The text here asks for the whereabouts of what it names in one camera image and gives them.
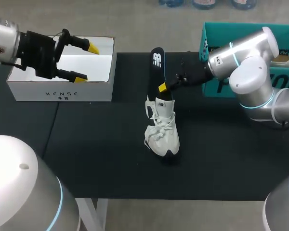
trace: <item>gray floor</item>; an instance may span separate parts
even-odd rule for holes
[[[109,200],[106,231],[264,231],[263,202]]]
[[[289,0],[258,0],[242,12],[228,0],[214,10],[188,3],[178,9],[158,0],[0,0],[0,17],[20,29],[54,35],[116,37],[117,50],[197,51],[205,21],[289,23]],[[262,202],[110,200],[107,231],[262,231]]]

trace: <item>table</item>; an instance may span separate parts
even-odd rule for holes
[[[166,74],[184,58],[167,53]],[[184,88],[174,98],[181,158],[162,163],[144,146],[148,53],[119,53],[111,103],[60,103],[44,160],[76,198],[263,201],[289,175],[289,130],[246,118],[236,99]]]
[[[10,70],[0,66],[0,135],[17,137],[43,156],[58,103],[17,102],[6,83]]]

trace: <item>new balance logo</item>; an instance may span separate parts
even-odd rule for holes
[[[161,67],[161,63],[160,63],[161,61],[162,61],[162,58],[161,58],[160,54],[154,53],[153,54],[153,65]]]

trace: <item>plastic bottle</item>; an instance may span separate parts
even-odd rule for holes
[[[257,0],[231,0],[231,3],[239,10],[249,10],[256,6]]]
[[[160,5],[167,5],[168,7],[178,7],[183,5],[184,0],[158,0]]]
[[[217,0],[192,0],[193,6],[201,10],[209,10],[213,8]]]

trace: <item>white cardboard box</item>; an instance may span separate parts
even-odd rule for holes
[[[80,37],[88,39],[100,55],[81,48],[65,46],[58,69],[87,75],[88,81],[70,83],[61,78],[45,79],[35,76],[35,70],[13,68],[7,83],[17,101],[111,101],[117,61],[115,40],[109,37]]]

